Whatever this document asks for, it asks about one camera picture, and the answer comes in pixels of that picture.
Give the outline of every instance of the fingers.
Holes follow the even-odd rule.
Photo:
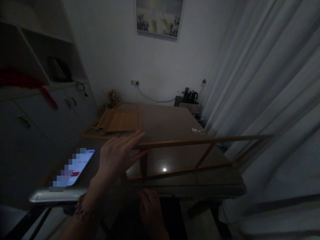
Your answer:
[[[135,136],[126,144],[126,147],[131,150],[144,137],[144,135],[146,135],[145,132]]]
[[[111,139],[109,139],[105,144],[104,144],[104,146],[105,145],[109,145],[110,143],[112,143],[114,140],[116,140],[117,138],[116,137],[113,137],[113,138],[111,138]]]
[[[153,190],[144,188],[144,189],[142,189],[142,191],[148,196],[150,203],[154,204],[156,201],[156,196],[155,196]]]
[[[150,201],[148,200],[147,196],[142,191],[137,191],[137,193],[141,199],[145,211],[148,211],[148,209],[150,209]]]
[[[134,164],[136,161],[138,161],[140,158],[142,158],[148,152],[150,152],[150,149],[149,150],[143,150],[143,151],[137,153],[136,155],[132,156],[131,157],[132,164]]]
[[[140,201],[140,216],[143,221],[147,219],[146,209],[144,208],[142,201]]]
[[[125,139],[126,137],[119,137],[116,140],[113,141],[113,144],[120,144],[120,142]]]
[[[131,134],[130,136],[128,136],[124,140],[122,140],[121,143],[123,143],[123,144],[128,143],[132,138],[138,136],[140,133],[141,133],[141,130],[138,129],[135,133]]]
[[[153,195],[155,196],[155,203],[160,204],[160,198],[159,198],[159,195],[158,195],[158,192],[156,190],[152,190],[153,191]]]

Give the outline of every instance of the wall outlet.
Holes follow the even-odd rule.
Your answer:
[[[139,82],[139,81],[131,80],[131,85],[136,85],[136,83],[138,83],[138,86],[140,85],[140,82]]]

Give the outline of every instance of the red cloth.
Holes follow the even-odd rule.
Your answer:
[[[16,86],[25,87],[29,89],[38,88],[49,104],[58,109],[57,103],[51,97],[49,92],[43,87],[42,82],[28,77],[25,74],[21,74],[14,69],[2,69],[0,70],[0,86]]]

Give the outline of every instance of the cabinet door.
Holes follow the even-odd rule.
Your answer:
[[[63,89],[49,93],[58,109],[53,109],[42,95],[15,99],[15,102],[58,148],[67,150],[80,140],[83,128]]]
[[[88,94],[87,97],[84,96],[83,91],[79,91],[76,87],[65,88],[64,90],[68,95],[83,128],[87,129],[98,120],[98,110],[89,85],[84,84],[84,86],[86,88],[86,93]]]
[[[0,110],[0,201],[28,210],[29,195],[62,155],[14,102],[0,102]]]

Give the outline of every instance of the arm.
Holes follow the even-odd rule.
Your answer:
[[[144,188],[137,192],[140,202],[140,216],[144,228],[152,240],[170,240],[164,226],[159,195],[155,190]]]
[[[112,138],[103,145],[100,151],[99,170],[91,180],[81,204],[83,211],[93,213],[95,216],[87,220],[80,220],[77,215],[74,215],[61,233],[59,240],[95,238],[108,189],[122,173],[148,152],[145,150],[133,157],[129,156],[131,149],[144,135],[145,133],[140,133],[138,130],[129,137]]]

